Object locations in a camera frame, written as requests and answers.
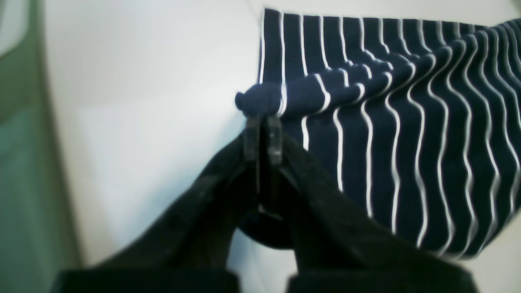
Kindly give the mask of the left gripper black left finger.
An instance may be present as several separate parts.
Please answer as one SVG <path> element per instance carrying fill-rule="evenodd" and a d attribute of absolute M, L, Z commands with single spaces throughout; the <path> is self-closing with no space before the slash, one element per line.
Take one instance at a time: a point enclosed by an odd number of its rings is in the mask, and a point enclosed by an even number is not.
<path fill-rule="evenodd" d="M 259 118 L 128 247 L 90 269 L 63 271 L 52 293 L 239 293 L 226 268 L 234 231 L 258 206 Z"/>

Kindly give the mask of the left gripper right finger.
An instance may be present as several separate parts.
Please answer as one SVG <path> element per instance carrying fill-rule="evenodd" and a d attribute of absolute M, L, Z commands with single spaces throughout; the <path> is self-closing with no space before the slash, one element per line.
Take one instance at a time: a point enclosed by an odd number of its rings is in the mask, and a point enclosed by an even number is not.
<path fill-rule="evenodd" d="M 469 272 L 393 236 L 342 194 L 276 117 L 260 127 L 260 204 L 288 226 L 290 293 L 476 293 Z"/>

